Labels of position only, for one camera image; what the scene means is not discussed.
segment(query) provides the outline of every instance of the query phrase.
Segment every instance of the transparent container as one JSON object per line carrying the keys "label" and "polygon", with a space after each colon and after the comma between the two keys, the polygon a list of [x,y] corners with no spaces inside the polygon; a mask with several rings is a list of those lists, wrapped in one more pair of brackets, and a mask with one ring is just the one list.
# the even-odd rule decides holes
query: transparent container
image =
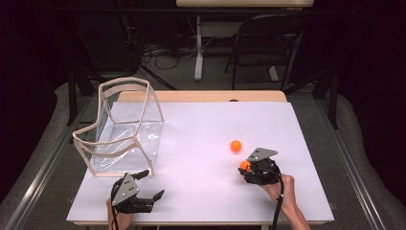
{"label": "transparent container", "polygon": [[75,147],[94,176],[154,175],[163,122],[148,81],[111,80],[99,86],[96,123],[73,132]]}

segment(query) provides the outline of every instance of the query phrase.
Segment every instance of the chair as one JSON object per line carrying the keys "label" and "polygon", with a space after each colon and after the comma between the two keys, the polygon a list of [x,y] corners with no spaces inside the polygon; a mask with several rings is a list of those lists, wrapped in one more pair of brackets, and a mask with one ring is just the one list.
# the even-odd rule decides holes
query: chair
{"label": "chair", "polygon": [[305,21],[296,15],[262,14],[256,15],[241,24],[234,36],[233,54],[229,58],[224,73],[233,59],[233,85],[235,89],[236,71],[239,67],[285,66],[281,90],[287,85],[288,72],[297,38],[305,28]]}

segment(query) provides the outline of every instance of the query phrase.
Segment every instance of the table leg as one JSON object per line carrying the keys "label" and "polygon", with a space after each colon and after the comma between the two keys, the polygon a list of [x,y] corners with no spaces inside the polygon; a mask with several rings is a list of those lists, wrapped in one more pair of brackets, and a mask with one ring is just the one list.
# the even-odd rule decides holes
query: table leg
{"label": "table leg", "polygon": [[194,69],[194,80],[201,81],[202,80],[202,70],[203,70],[203,54],[202,54],[202,27],[200,16],[197,16],[197,23],[196,23],[196,33],[197,33],[197,57],[196,57],[196,66]]}

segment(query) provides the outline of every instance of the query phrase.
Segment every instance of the hand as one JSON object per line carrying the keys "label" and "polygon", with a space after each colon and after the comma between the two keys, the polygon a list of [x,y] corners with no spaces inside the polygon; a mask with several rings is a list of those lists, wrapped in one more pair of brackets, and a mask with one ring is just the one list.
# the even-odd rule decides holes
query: hand
{"label": "hand", "polygon": [[113,213],[111,210],[111,200],[110,199],[107,199],[106,205],[107,205],[107,215],[108,215],[108,230],[125,230],[131,223],[132,217],[134,217],[134,214],[119,213],[117,215],[117,222],[119,224],[119,229],[116,229],[116,225],[114,225],[114,223],[113,223]]}
{"label": "hand", "polygon": [[[305,220],[305,216],[299,209],[296,203],[295,196],[295,178],[291,175],[282,174],[283,181],[283,203],[281,210],[289,221],[292,230],[308,230],[310,226]],[[281,183],[261,185],[262,189],[266,191],[274,202],[278,202],[281,194]]]}

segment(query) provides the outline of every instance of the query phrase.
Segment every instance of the orange ball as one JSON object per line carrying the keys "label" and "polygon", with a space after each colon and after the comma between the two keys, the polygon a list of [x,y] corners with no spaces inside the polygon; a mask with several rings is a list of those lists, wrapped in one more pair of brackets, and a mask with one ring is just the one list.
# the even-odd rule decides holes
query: orange ball
{"label": "orange ball", "polygon": [[241,143],[239,141],[233,141],[230,145],[230,149],[232,151],[240,151],[241,150]]}
{"label": "orange ball", "polygon": [[251,163],[249,161],[242,161],[241,164],[239,164],[239,168],[242,170],[245,170],[247,172],[251,171]]}

